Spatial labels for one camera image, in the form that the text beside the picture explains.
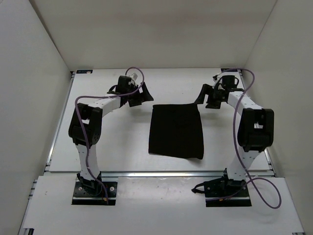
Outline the black skirt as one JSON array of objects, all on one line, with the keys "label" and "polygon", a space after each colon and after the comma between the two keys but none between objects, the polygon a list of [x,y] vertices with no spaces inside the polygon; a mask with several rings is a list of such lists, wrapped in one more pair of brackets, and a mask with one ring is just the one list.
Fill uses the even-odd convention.
[{"label": "black skirt", "polygon": [[204,140],[197,104],[154,105],[148,152],[153,155],[202,160]]}]

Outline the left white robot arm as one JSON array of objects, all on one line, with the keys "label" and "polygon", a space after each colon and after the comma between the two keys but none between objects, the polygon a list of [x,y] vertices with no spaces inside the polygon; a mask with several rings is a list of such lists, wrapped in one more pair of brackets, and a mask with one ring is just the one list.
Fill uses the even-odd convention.
[{"label": "left white robot arm", "polygon": [[146,84],[136,84],[136,74],[122,75],[108,91],[108,96],[83,95],[75,100],[75,110],[68,135],[79,152],[81,171],[78,179],[92,195],[102,190],[101,173],[97,164],[96,144],[102,131],[102,118],[126,103],[130,107],[153,101]]}]

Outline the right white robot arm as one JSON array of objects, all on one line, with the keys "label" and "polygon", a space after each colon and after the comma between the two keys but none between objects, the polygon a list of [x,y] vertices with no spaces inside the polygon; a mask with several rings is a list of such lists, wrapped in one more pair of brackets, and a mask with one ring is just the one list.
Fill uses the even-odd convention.
[{"label": "right white robot arm", "polygon": [[234,75],[214,77],[213,86],[203,84],[195,104],[203,104],[208,96],[206,108],[220,109],[223,102],[235,109],[233,139],[236,157],[224,170],[224,181],[219,184],[221,194],[231,196],[246,181],[246,171],[255,158],[271,146],[274,137],[274,111],[257,105],[239,88],[239,79]]}]

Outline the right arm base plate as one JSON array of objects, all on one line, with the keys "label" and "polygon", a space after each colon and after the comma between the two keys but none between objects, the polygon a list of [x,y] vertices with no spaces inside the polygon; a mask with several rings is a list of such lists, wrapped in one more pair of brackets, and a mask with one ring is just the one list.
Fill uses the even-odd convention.
[{"label": "right arm base plate", "polygon": [[205,195],[207,208],[252,206],[245,180],[234,181],[222,176],[197,184],[191,191]]}]

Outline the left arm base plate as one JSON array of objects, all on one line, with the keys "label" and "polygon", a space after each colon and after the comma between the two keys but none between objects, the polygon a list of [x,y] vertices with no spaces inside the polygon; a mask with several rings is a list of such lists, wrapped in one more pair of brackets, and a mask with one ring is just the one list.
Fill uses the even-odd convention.
[{"label": "left arm base plate", "polygon": [[96,191],[85,189],[79,181],[75,182],[72,196],[72,205],[92,205],[92,206],[115,206],[118,182],[103,182],[108,193],[100,187]]}]

